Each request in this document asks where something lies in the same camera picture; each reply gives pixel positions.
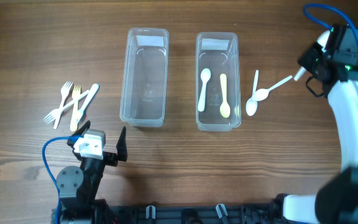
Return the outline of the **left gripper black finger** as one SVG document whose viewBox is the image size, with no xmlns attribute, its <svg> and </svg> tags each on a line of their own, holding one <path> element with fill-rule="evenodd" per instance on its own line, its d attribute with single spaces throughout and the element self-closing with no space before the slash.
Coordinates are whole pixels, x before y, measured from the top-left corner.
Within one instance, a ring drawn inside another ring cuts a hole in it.
<svg viewBox="0 0 358 224">
<path fill-rule="evenodd" d="M 87 131 L 90 128 L 90 125 L 91 125 L 91 121 L 87 120 L 87 122 L 84 125 L 82 125 L 82 127 L 80 127 L 69 137 L 69 139 L 67 140 L 67 145 L 73 147 L 77 142 L 77 140 L 83 137 L 85 131 Z"/>
<path fill-rule="evenodd" d="M 122 128 L 118 142 L 116 144 L 117 149 L 117 160 L 126 162 L 127 161 L 127 146 L 126 146 L 126 127 Z"/>
</svg>

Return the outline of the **white spoon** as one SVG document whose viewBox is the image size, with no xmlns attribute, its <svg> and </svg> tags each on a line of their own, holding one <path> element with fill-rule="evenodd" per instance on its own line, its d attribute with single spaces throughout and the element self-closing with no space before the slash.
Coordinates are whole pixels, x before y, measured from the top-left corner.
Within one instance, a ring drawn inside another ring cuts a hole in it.
<svg viewBox="0 0 358 224">
<path fill-rule="evenodd" d="M 317 39 L 317 43 L 322 46 L 322 51 L 325 52 L 325 46 L 328 41 L 330 35 L 330 31 L 326 30 L 324 31 Z M 306 69 L 304 67 L 300 67 L 300 69 L 297 71 L 296 75 L 294 76 L 294 81 L 298 81 L 304 74 L 306 73 Z"/>
<path fill-rule="evenodd" d="M 246 113 L 248 116 L 253 116 L 255 114 L 255 112 L 257 111 L 257 101 L 254 100 L 254 95 L 255 95 L 255 92 L 257 89 L 258 79 L 259 79 L 259 71 L 256 70 L 255 75 L 254 75 L 254 83 L 253 83 L 253 87 L 252 87 L 252 95 L 247 100 L 247 103 L 246 103 Z"/>
<path fill-rule="evenodd" d="M 288 82 L 289 80 L 291 80 L 293 78 L 292 75 L 284 78 L 283 80 L 280 80 L 278 83 L 274 84 L 273 86 L 271 86 L 270 88 L 266 89 L 266 88 L 261 88 L 259 90 L 257 90 L 254 94 L 252 99 L 255 101 L 262 101 L 264 99 L 266 99 L 269 95 L 269 93 L 274 90 L 275 88 L 283 85 L 284 83 Z"/>
<path fill-rule="evenodd" d="M 199 101 L 198 101 L 198 111 L 202 112 L 205 110 L 206 87 L 207 87 L 209 80 L 211 79 L 211 70 L 208 68 L 204 68 L 201 71 L 200 78 L 201 78 L 202 86 L 201 86 L 201 92 L 200 92 L 200 97 L 199 97 Z"/>
</svg>

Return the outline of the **yellow plastic spoon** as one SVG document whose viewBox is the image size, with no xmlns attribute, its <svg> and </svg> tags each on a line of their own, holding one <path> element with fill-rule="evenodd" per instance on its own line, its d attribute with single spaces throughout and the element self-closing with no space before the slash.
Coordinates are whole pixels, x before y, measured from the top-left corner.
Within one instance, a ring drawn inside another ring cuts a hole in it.
<svg viewBox="0 0 358 224">
<path fill-rule="evenodd" d="M 220 106 L 220 113 L 223 118 L 228 118 L 231 114 L 231 108 L 227 102 L 227 75 L 222 73 L 220 74 L 220 83 L 221 83 L 221 91 L 223 102 Z"/>
</svg>

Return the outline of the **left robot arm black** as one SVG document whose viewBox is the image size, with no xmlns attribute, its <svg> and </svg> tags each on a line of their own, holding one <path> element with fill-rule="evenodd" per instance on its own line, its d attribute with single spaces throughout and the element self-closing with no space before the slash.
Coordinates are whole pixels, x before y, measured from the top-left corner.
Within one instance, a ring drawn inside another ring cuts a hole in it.
<svg viewBox="0 0 358 224">
<path fill-rule="evenodd" d="M 126 128 L 122 128 L 116 153 L 105 151 L 105 143 L 105 132 L 91 129 L 89 121 L 68 137 L 67 145 L 80 165 L 67 166 L 57 175 L 60 207 L 55 223 L 119 223 L 106 200 L 96 199 L 96 194 L 105 167 L 127 161 Z"/>
</svg>

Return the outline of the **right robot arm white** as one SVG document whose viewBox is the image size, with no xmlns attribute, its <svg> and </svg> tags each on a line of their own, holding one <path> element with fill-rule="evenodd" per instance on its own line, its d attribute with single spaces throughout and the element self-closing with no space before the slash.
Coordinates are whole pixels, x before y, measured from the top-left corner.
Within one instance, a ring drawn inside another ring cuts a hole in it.
<svg viewBox="0 0 358 224">
<path fill-rule="evenodd" d="M 344 56 L 315 42 L 298 63 L 323 84 L 336 119 L 341 172 L 316 195 L 286 195 L 280 217 L 301 223 L 358 223 L 358 52 L 353 42 Z"/>
</svg>

